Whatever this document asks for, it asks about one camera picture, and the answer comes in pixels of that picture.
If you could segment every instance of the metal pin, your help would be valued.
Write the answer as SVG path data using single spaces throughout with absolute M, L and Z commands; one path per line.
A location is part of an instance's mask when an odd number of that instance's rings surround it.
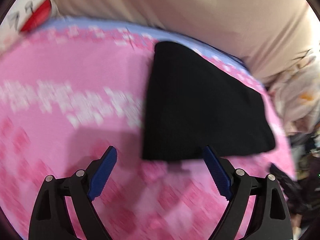
M 272 174 L 269 174 L 269 175 L 268 175 L 268 179 L 270 179 L 270 180 L 275 180 L 276 177 L 275 177 L 274 175 L 272 175 Z
M 82 177 L 84 175 L 84 170 L 79 170 L 76 172 L 77 177 Z
M 45 177 L 45 181 L 49 182 L 53 179 L 53 176 L 52 175 L 48 175 Z
M 236 170 L 236 174 L 238 174 L 239 176 L 243 176 L 244 175 L 244 170 L 237 169 Z

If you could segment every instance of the blue gripper pad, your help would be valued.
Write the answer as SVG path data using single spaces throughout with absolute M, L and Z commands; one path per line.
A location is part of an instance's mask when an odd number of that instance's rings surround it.
M 97 171 L 92 176 L 90 181 L 90 189 L 87 193 L 88 198 L 93 201 L 96 197 L 99 197 L 102 193 L 102 190 L 113 170 L 117 161 L 117 150 L 114 147 L 111 147 L 107 156 L 105 156 L 100 163 L 100 166 L 97 168 Z
M 204 148 L 202 155 L 220 195 L 226 197 L 226 199 L 229 201 L 233 195 L 231 192 L 232 181 L 230 177 L 225 172 L 218 158 L 215 156 L 209 146 Z

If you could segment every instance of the red object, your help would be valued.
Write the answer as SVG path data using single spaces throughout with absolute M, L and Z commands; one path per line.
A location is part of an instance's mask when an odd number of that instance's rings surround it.
M 42 5 L 31 15 L 27 22 L 21 28 L 21 32 L 30 32 L 34 28 L 44 23 L 51 13 L 51 2 L 45 0 Z

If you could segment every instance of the folded black fabric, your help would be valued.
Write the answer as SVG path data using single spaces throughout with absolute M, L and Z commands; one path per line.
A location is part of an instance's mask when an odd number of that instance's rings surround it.
M 209 144 L 219 156 L 274 149 L 262 97 L 191 49 L 159 42 L 148 84 L 142 158 L 201 158 Z

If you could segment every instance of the pink bedsheet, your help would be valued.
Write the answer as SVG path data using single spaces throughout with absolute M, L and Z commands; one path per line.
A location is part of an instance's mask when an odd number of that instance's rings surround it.
M 126 30 L 54 29 L 35 33 L 0 62 L 0 206 L 18 233 L 28 225 L 46 175 L 72 175 L 109 145 L 118 162 L 93 202 L 114 240 L 208 239 L 227 205 L 202 160 L 140 160 L 142 104 L 155 40 Z M 218 68 L 263 96 L 276 149 L 231 157 L 235 168 L 264 177 L 270 162 L 294 176 L 290 149 L 266 91 L 218 58 Z M 72 210 L 78 237 L 83 232 Z M 245 233 L 254 199 L 237 235 Z

